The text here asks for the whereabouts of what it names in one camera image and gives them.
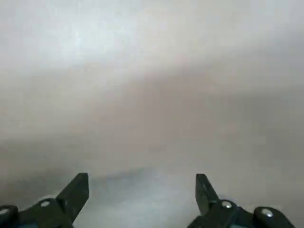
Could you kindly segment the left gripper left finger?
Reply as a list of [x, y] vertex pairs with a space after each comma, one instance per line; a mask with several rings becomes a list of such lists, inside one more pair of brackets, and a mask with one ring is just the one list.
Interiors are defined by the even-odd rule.
[[1, 205], [2, 228], [73, 228], [89, 199], [88, 173], [77, 174], [55, 198], [44, 198], [20, 211], [15, 205]]

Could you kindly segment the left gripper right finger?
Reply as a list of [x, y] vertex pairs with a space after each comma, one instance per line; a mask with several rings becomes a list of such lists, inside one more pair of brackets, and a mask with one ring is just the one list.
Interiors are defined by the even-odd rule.
[[293, 228], [279, 210], [257, 207], [250, 213], [228, 199], [220, 199], [205, 174], [196, 175], [195, 199], [200, 211], [191, 228]]

